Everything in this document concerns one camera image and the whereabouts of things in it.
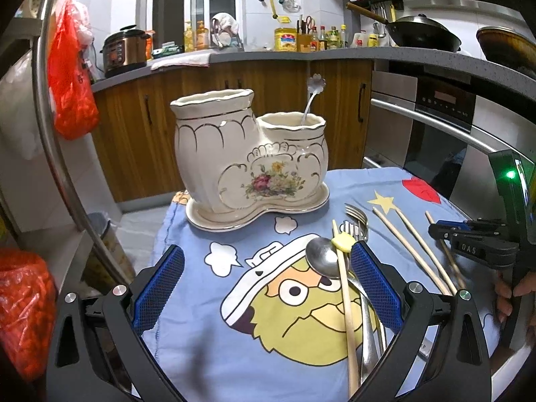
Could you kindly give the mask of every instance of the table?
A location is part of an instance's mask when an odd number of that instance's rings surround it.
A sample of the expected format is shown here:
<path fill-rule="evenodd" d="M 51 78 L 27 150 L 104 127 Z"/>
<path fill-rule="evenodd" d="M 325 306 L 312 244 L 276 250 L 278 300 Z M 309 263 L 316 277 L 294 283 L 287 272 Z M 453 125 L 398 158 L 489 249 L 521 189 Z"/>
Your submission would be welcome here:
<path fill-rule="evenodd" d="M 321 278 L 305 260 L 311 237 L 331 237 L 331 220 L 341 224 L 348 219 L 345 202 L 366 212 L 368 244 L 380 261 L 395 266 L 406 281 L 416 280 L 439 292 L 372 207 L 380 209 L 433 267 L 396 215 L 393 206 L 399 207 L 446 267 L 443 251 L 427 234 L 424 211 L 436 221 L 464 220 L 454 206 L 398 168 L 334 170 L 325 182 L 330 199 L 315 212 L 269 213 L 226 233 L 196 229 L 186 219 L 184 201 L 179 197 L 171 204 L 155 239 L 152 264 L 168 246 L 177 244 L 184 250 L 186 268 L 155 328 L 143 338 L 189 402 L 347 400 L 340 283 Z M 457 259 L 491 354 L 499 339 L 493 314 L 494 272 Z M 358 310 L 357 295 L 352 301 Z M 435 328 L 429 328 L 427 337 L 434 335 Z M 414 388 L 423 367 L 417 358 L 400 394 Z"/>

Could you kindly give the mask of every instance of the wooden cabinet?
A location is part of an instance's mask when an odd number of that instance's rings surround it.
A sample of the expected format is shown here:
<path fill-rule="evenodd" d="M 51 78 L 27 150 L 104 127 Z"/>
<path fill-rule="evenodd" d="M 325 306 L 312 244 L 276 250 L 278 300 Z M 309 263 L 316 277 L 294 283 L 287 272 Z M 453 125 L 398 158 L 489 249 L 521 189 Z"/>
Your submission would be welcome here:
<path fill-rule="evenodd" d="M 329 169 L 360 168 L 371 105 L 372 65 L 369 60 L 311 62 L 311 75 L 326 80 L 314 99 L 312 113 L 326 120 Z"/>
<path fill-rule="evenodd" d="M 209 90 L 250 88 L 257 116 L 301 111 L 308 98 L 307 78 L 315 73 L 327 83 L 313 113 L 328 123 L 330 169 L 359 168 L 371 70 L 372 63 L 361 60 L 239 61 L 177 68 L 97 92 L 101 122 L 92 134 L 112 195 L 124 202 L 184 189 L 175 161 L 171 101 Z"/>
<path fill-rule="evenodd" d="M 264 60 L 221 63 L 211 67 L 219 89 L 252 89 L 255 116 L 299 111 L 307 104 L 307 62 Z"/>
<path fill-rule="evenodd" d="M 101 122 L 92 132 L 103 172 L 116 202 L 130 201 L 181 186 L 176 167 L 170 168 L 173 132 L 156 107 L 150 77 L 98 92 Z"/>

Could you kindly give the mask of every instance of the yellow chopstick rest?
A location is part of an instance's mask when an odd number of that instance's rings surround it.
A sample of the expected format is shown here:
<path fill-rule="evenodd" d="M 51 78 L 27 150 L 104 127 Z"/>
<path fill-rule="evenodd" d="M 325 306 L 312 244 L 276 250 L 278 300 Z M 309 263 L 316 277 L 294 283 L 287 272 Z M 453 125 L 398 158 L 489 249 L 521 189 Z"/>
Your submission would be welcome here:
<path fill-rule="evenodd" d="M 333 243 L 335 248 L 341 250 L 342 252 L 346 252 L 347 254 L 350 253 L 355 242 L 356 240 L 347 232 L 337 234 L 337 236 L 331 239 L 331 243 Z"/>

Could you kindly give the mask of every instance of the red plastic bag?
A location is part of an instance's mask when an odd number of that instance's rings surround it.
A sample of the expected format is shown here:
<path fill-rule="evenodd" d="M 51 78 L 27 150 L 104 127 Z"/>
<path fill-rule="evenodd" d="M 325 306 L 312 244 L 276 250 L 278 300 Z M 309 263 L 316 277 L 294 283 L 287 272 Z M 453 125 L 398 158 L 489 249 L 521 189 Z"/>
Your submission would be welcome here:
<path fill-rule="evenodd" d="M 56 286 L 33 252 L 0 249 L 0 342 L 28 382 L 45 373 L 56 318 Z"/>
<path fill-rule="evenodd" d="M 82 137 L 98 125 L 91 84 L 78 55 L 81 47 L 73 13 L 77 13 L 73 0 L 65 0 L 48 56 L 48 84 L 56 103 L 54 126 L 67 140 Z"/>

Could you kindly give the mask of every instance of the rice cooker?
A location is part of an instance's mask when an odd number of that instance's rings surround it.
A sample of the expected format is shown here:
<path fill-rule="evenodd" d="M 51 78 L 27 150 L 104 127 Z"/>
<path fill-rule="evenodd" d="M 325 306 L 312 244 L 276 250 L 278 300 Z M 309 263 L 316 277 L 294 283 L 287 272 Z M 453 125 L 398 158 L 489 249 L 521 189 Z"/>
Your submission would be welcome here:
<path fill-rule="evenodd" d="M 105 77 L 113 77 L 147 65 L 145 48 L 149 35 L 135 25 L 123 27 L 104 41 Z"/>

